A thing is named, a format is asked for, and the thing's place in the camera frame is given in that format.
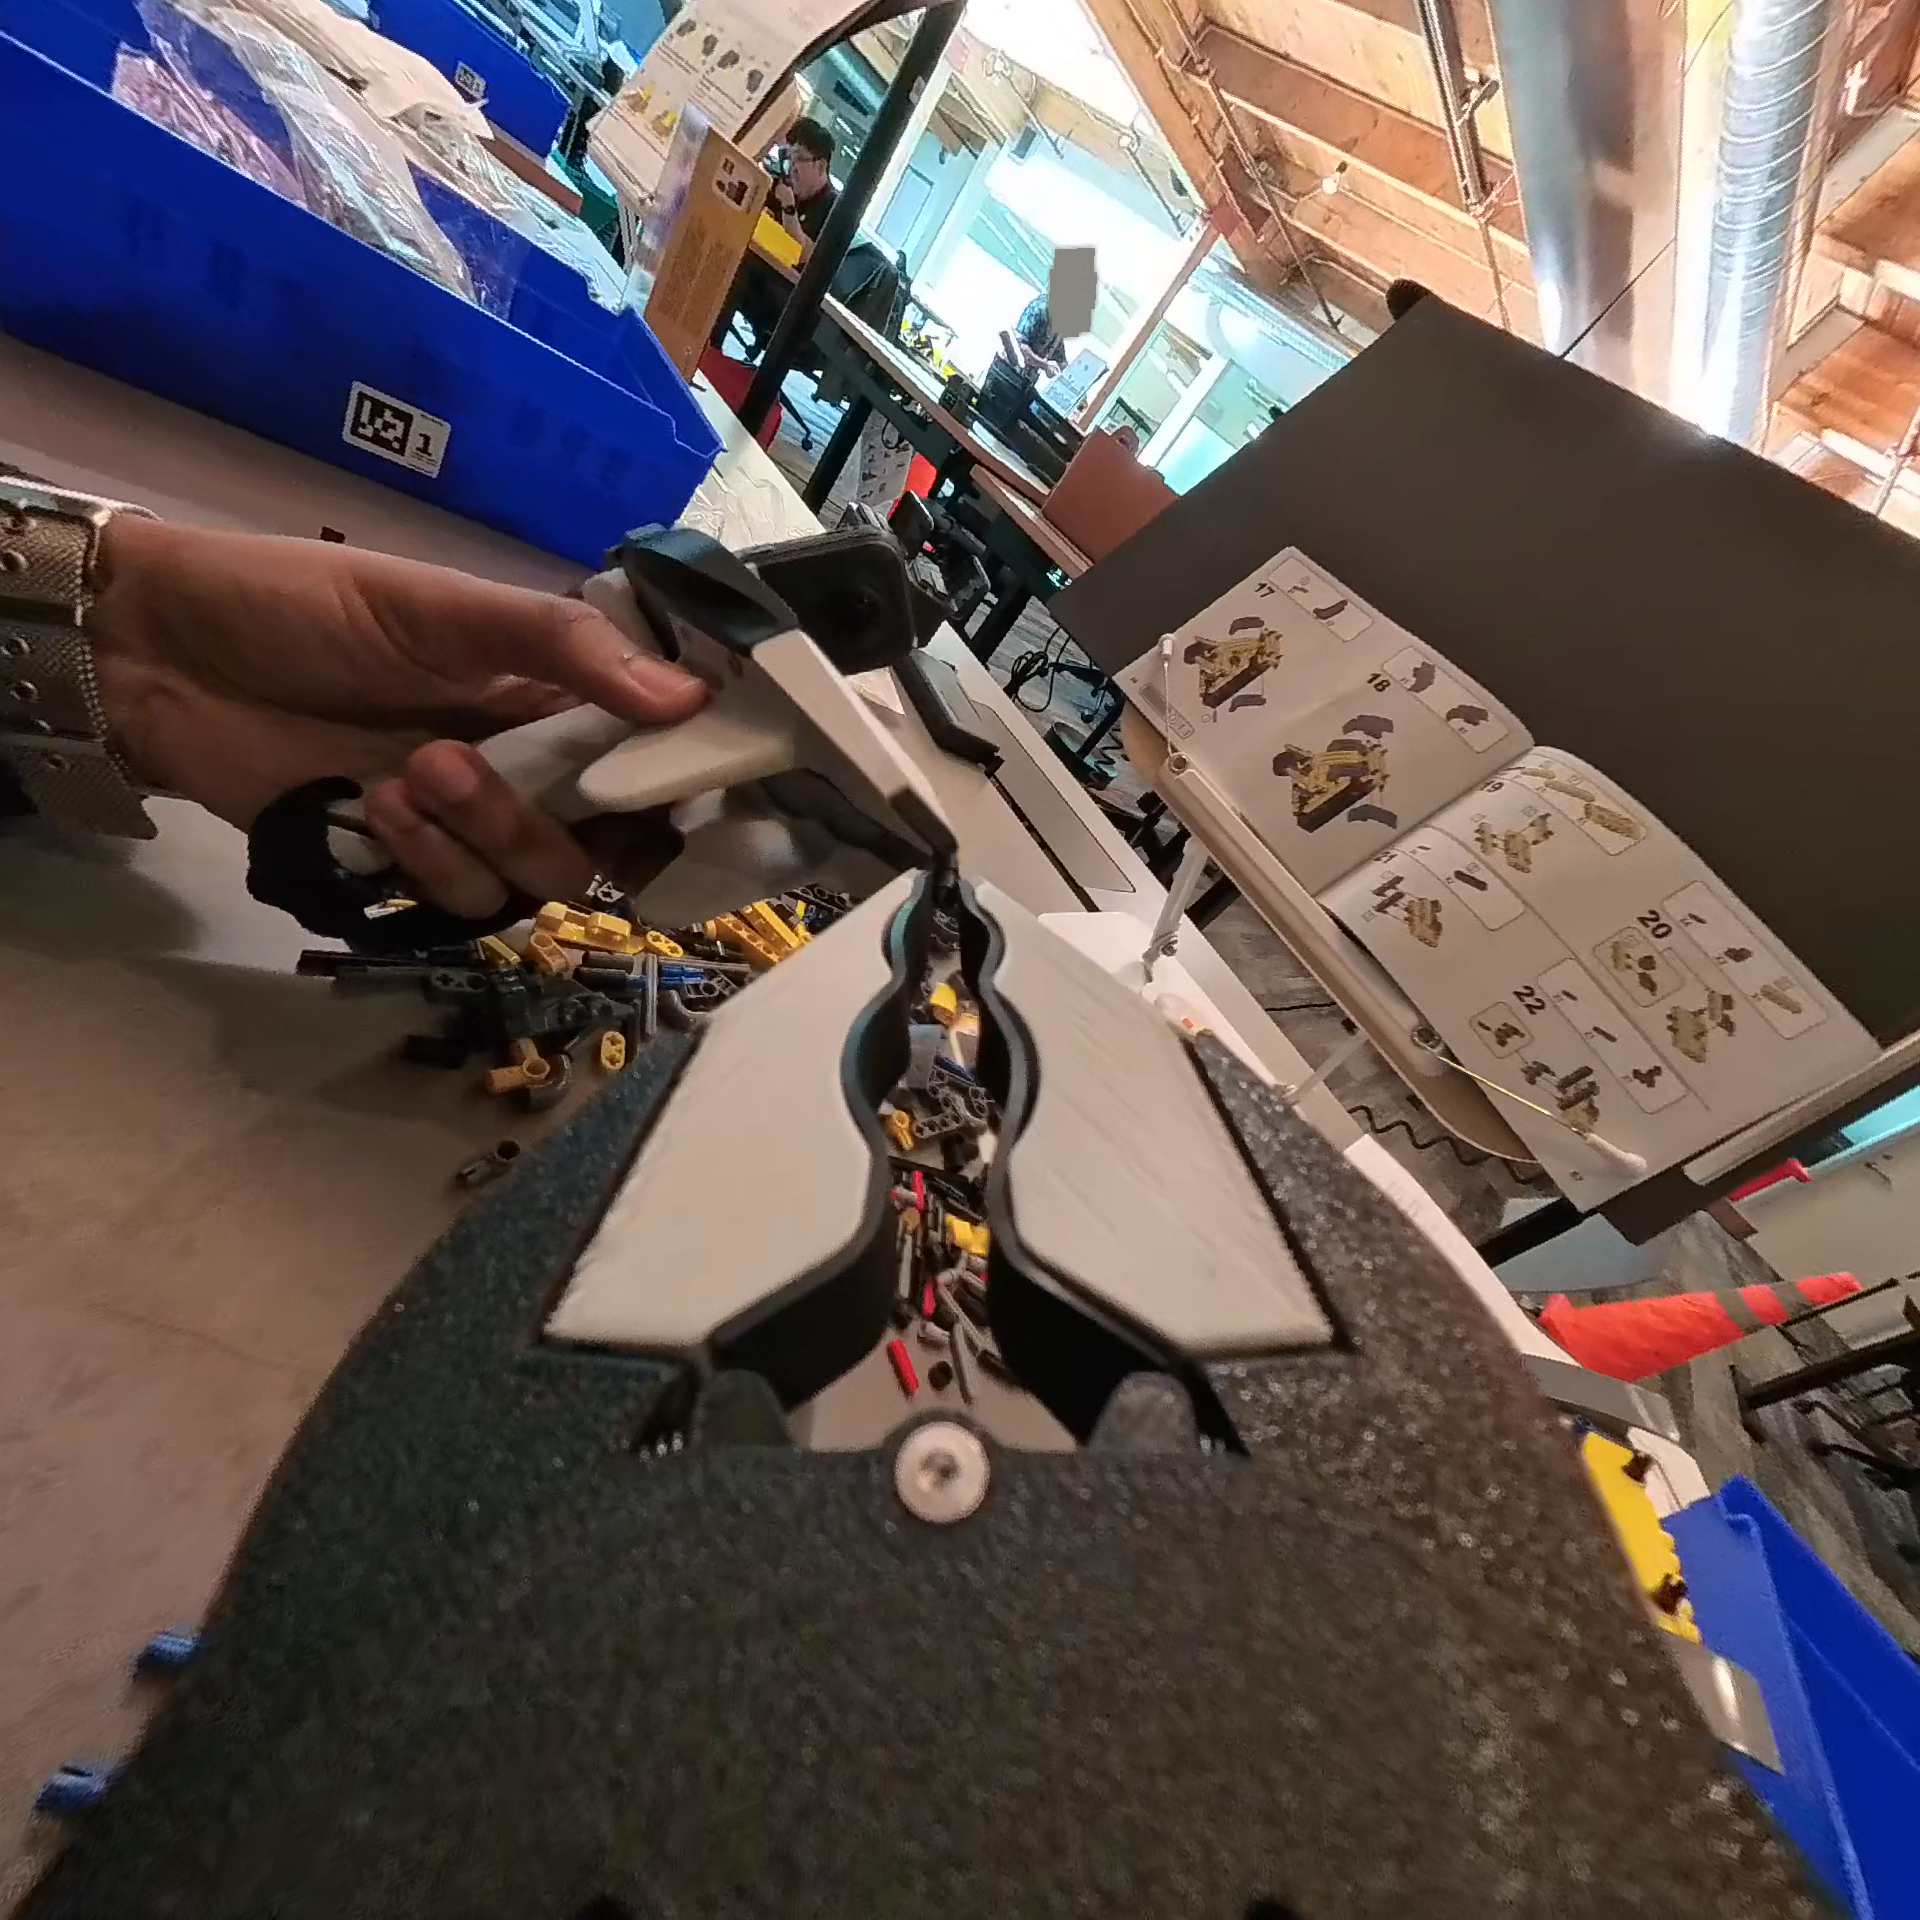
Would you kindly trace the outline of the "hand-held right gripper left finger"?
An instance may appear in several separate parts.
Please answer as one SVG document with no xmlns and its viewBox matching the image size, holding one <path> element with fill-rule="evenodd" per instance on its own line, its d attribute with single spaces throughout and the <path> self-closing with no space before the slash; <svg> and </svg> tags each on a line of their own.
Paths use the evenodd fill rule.
<svg viewBox="0 0 1920 1920">
<path fill-rule="evenodd" d="M 895 1296 L 879 1105 L 910 1060 L 930 875 L 908 872 L 709 1019 L 543 1335 L 757 1374 L 798 1408 L 862 1363 Z"/>
</svg>

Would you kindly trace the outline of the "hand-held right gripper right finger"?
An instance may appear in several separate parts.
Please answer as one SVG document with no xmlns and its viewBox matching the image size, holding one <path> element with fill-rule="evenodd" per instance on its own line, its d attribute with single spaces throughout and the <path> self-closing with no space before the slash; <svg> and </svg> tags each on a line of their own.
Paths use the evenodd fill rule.
<svg viewBox="0 0 1920 1920">
<path fill-rule="evenodd" d="M 1336 1325 L 1202 1039 L 1002 886 L 957 886 L 999 1133 L 988 1175 L 992 1337 L 1082 1446 L 1128 1422 L 1243 1451 L 1212 1372 L 1336 1344 Z"/>
</svg>

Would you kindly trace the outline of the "person's left hand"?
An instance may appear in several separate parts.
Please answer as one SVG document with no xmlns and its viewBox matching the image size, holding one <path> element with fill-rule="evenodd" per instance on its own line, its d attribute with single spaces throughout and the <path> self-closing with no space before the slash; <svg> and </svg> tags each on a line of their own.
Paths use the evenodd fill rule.
<svg viewBox="0 0 1920 1920">
<path fill-rule="evenodd" d="M 479 920 L 592 877 L 650 884 L 661 808 L 570 827 L 478 744 L 587 703 L 675 727 L 704 686 L 586 600 L 346 543 L 118 516 L 87 613 L 108 736 L 132 780 L 234 827 L 322 776 L 362 785 L 402 891 Z"/>
</svg>

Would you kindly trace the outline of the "pile of brick pieces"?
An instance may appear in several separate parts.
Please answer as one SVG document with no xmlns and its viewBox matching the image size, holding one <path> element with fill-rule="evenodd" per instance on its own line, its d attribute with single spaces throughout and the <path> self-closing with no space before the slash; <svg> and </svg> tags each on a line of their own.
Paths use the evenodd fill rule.
<svg viewBox="0 0 1920 1920">
<path fill-rule="evenodd" d="M 306 948 L 294 971 L 340 997 L 419 991 L 434 1022 L 405 1035 L 399 1056 L 478 1070 L 490 1096 L 528 1113 L 557 1108 L 587 1070 L 659 1072 L 661 1103 L 639 1121 L 632 1164 L 709 1019 L 853 910 L 844 895 L 807 888 L 666 929 L 546 902 L 517 937 L 490 933 L 382 956 Z M 908 1006 L 908 1070 L 879 1105 L 892 1143 L 895 1296 L 872 1351 L 910 1400 L 923 1390 L 971 1400 L 980 1365 L 1003 1372 L 988 1317 L 982 1190 L 999 1115 L 973 1068 L 978 1007 L 960 980 L 960 956 L 952 915 L 932 904 L 927 958 Z"/>
</svg>

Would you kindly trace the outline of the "long office desk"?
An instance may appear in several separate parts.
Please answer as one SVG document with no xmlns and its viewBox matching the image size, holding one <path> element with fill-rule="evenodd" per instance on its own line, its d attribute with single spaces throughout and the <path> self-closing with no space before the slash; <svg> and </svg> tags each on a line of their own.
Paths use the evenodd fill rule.
<svg viewBox="0 0 1920 1920">
<path fill-rule="evenodd" d="M 1093 560 L 1046 511 L 1051 483 L 990 424 L 967 411 L 952 411 L 943 403 L 943 381 L 922 358 L 831 296 L 821 301 L 819 340 L 827 371 L 836 372 L 848 388 L 848 415 L 807 480 L 810 508 L 824 502 L 862 424 L 871 415 L 887 415 L 901 436 L 935 467 L 942 483 L 960 488 L 992 480 L 988 494 L 1015 516 L 1021 537 L 1046 552 L 1051 569 L 1064 577 L 1078 577 L 1093 567 Z"/>
</svg>

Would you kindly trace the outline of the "brown cardboard box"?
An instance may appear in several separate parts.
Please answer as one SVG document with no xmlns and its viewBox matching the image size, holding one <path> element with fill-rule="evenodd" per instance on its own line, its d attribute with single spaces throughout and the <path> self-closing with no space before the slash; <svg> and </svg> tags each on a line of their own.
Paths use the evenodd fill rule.
<svg viewBox="0 0 1920 1920">
<path fill-rule="evenodd" d="M 772 177 L 694 104 L 678 109 L 642 224 L 639 315 L 686 380 L 710 344 Z"/>
</svg>

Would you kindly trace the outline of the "brown chair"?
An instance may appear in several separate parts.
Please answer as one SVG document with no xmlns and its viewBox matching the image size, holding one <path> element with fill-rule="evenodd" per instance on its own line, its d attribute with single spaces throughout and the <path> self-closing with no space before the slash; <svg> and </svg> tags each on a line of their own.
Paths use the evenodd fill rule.
<svg viewBox="0 0 1920 1920">
<path fill-rule="evenodd" d="M 1043 518 L 1087 563 L 1160 516 L 1178 499 L 1160 472 L 1143 464 L 1139 431 L 1123 422 L 1083 436 L 1062 477 L 1039 502 Z"/>
</svg>

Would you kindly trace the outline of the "black metal pole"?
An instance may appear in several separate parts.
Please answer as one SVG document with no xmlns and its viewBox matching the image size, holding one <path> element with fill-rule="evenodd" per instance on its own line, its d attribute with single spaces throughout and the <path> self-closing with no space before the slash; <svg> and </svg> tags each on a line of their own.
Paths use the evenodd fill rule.
<svg viewBox="0 0 1920 1920">
<path fill-rule="evenodd" d="M 807 254 L 800 280 L 786 300 L 780 324 L 774 327 L 774 333 L 758 358 L 754 380 L 735 408 L 735 417 L 754 441 L 758 438 L 767 413 L 772 413 L 774 403 L 782 397 L 786 372 L 798 364 L 800 350 L 810 344 L 819 317 L 822 315 L 831 276 L 838 271 L 854 241 L 860 219 L 872 200 L 872 191 L 887 163 L 899 155 L 904 142 L 904 127 L 911 109 L 927 96 L 932 68 L 946 53 L 964 11 L 964 1 L 922 4 L 918 24 L 908 38 L 895 76 L 879 99 L 871 131 L 851 167 L 846 184 L 838 191 L 831 217 L 827 219 L 821 239 Z"/>
</svg>

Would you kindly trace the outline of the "curled printed manual sheet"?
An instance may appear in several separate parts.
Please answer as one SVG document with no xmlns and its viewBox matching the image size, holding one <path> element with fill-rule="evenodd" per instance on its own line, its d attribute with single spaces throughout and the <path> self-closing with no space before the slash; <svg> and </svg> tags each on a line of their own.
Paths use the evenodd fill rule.
<svg viewBox="0 0 1920 1920">
<path fill-rule="evenodd" d="M 628 200 L 650 200 L 684 109 L 733 139 L 791 73 L 853 30 L 860 1 L 687 1 L 592 119 L 587 155 Z"/>
</svg>

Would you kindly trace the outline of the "blue storage bin with tag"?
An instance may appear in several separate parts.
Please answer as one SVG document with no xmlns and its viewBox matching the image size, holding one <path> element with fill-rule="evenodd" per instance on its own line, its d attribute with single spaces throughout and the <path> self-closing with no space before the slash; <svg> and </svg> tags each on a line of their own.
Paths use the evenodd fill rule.
<svg viewBox="0 0 1920 1920">
<path fill-rule="evenodd" d="M 175 4 L 4 4 L 4 333 L 554 557 L 684 516 L 724 441 L 632 311 L 414 165 L 378 246 L 306 150 Z"/>
</svg>

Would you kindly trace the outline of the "orange traffic cone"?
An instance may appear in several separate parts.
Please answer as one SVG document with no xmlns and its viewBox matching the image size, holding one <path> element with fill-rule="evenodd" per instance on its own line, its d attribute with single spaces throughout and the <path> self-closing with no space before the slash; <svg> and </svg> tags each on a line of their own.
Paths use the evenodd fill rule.
<svg viewBox="0 0 1920 1920">
<path fill-rule="evenodd" d="M 1846 1272 L 1619 1303 L 1574 1303 L 1567 1294 L 1554 1294 L 1540 1309 L 1539 1325 L 1586 1372 L 1639 1383 L 1764 1328 L 1780 1328 L 1799 1311 L 1843 1304 L 1861 1294 L 1861 1281 Z"/>
</svg>

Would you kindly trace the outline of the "yellow grey brick vehicle model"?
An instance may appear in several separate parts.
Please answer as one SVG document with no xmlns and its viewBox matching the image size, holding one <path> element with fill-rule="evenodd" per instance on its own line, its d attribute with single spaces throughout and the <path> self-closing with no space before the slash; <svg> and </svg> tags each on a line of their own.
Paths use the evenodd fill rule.
<svg viewBox="0 0 1920 1920">
<path fill-rule="evenodd" d="M 1647 1493 L 1653 1457 L 1596 1428 L 1580 1430 L 1576 1451 L 1647 1617 L 1663 1636 L 1701 1718 L 1742 1759 L 1782 1771 L 1760 1681 L 1701 1636 L 1675 1540 Z"/>
</svg>

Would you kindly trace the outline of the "grey studded wristband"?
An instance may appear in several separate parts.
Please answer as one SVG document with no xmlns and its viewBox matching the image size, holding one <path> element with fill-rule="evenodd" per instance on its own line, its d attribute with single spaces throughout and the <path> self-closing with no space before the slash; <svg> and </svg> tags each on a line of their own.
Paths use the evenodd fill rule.
<svg viewBox="0 0 1920 1920">
<path fill-rule="evenodd" d="M 152 841 L 150 791 L 111 743 L 88 615 L 102 590 L 106 534 L 149 518 L 135 502 L 2 468 L 2 780 L 4 816 Z"/>
</svg>

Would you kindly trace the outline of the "black book stand board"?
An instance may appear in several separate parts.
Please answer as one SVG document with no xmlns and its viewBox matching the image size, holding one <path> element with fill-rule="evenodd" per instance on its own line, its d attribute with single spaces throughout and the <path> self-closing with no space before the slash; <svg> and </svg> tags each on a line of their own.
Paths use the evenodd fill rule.
<svg viewBox="0 0 1920 1920">
<path fill-rule="evenodd" d="M 1858 1093 L 1763 1119 L 1696 1184 L 1603 1213 L 1651 1240 L 1915 1083 L 1917 547 L 1400 280 L 1394 319 L 1054 620 L 1117 675 L 1295 543 L 1623 780 L 1879 1043 Z"/>
</svg>

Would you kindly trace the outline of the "silver air duct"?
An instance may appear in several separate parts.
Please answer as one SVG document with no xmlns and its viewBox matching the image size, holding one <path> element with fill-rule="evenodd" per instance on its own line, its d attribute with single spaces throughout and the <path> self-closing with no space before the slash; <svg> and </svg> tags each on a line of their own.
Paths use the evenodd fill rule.
<svg viewBox="0 0 1920 1920">
<path fill-rule="evenodd" d="M 1693 420 L 1760 441 L 1814 204 L 1834 93 L 1835 1 L 1740 1 L 1720 68 Z"/>
</svg>

